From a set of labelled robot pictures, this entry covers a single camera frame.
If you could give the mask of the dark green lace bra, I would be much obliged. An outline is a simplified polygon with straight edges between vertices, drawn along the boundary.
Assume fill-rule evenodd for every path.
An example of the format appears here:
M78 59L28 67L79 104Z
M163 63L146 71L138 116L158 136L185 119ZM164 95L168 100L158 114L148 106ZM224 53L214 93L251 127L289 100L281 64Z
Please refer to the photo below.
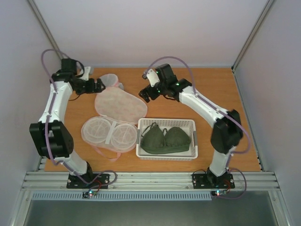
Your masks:
M141 134L140 147L149 154L172 154L189 150L191 138L180 127L164 128L154 122Z

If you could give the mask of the floral bra laundry bag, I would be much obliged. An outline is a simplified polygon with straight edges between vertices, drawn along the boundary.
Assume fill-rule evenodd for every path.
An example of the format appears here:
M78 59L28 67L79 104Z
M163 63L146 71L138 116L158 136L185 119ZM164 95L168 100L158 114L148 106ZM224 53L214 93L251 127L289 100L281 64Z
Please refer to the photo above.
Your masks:
M98 116L81 128L82 139L98 154L115 162L136 147L138 121L147 115L147 105L118 87L107 87L95 98Z

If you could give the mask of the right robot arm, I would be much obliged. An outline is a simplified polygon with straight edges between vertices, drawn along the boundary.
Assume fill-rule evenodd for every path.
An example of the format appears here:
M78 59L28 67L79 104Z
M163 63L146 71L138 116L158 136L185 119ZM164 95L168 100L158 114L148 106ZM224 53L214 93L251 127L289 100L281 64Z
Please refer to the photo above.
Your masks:
M230 155L243 137L239 113L219 107L200 94L188 80L177 79L169 64L147 69L142 77L149 81L149 85L139 92L145 102L167 96L194 110L211 126L210 142L214 154L206 176L211 187L219 186L227 175Z

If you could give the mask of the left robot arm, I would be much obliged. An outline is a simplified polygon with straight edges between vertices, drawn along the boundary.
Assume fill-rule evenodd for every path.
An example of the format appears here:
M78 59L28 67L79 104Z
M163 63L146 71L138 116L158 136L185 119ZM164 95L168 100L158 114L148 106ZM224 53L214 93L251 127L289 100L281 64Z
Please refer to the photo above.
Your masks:
M63 165L83 187L90 187L96 177L89 163L74 150L73 137L64 125L64 118L73 92L78 96L101 93L106 87L101 79L89 78L89 69L82 66L79 71L79 64L71 58L61 60L61 69L50 77L45 111L37 123L30 125L29 132L41 157L48 158L54 165Z

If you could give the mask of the round white mesh laundry bag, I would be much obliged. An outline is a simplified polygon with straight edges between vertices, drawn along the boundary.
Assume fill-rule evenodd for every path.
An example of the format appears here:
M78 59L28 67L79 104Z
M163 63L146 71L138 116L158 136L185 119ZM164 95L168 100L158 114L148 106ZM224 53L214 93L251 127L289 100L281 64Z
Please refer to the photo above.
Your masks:
M118 87L124 90L123 84L119 81L117 75L109 73L99 77L105 87Z

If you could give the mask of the white plastic basket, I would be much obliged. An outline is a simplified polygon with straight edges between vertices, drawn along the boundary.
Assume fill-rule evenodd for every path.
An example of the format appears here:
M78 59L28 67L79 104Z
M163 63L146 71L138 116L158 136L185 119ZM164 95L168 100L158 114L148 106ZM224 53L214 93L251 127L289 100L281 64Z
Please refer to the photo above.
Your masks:
M193 120L141 118L136 156L142 160L192 161L198 157Z

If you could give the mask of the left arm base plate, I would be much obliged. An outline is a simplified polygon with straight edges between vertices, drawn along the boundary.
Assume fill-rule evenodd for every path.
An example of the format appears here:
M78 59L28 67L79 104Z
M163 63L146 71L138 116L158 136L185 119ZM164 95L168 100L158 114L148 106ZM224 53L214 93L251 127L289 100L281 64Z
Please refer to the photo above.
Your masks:
M101 189L107 189L108 183L110 182L110 175L108 173L101 174L97 177L94 182L91 182L96 174L93 174L91 178L87 175L81 175L82 179L86 181L86 183L81 180L78 176L69 175L67 179L67 189L89 189L91 187L99 188L102 185Z

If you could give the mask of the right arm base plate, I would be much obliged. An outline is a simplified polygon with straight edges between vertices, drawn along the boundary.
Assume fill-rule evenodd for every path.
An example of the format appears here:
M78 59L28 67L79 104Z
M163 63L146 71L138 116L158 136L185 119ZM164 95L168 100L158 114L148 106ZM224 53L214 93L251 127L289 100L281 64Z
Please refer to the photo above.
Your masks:
M235 188L233 175L224 173L220 177L203 173L193 173L192 184L194 189L233 189Z

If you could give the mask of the aluminium front rail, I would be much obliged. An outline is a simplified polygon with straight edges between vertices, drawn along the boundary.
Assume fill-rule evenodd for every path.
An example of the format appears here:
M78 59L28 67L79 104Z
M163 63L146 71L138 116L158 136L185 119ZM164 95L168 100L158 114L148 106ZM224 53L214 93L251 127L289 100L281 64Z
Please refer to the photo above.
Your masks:
M21 188L23 190L65 190L68 172L27 172ZM109 190L120 191L188 191L193 190L191 172L118 172L115 183ZM276 175L273 172L233 172L234 191L279 191Z

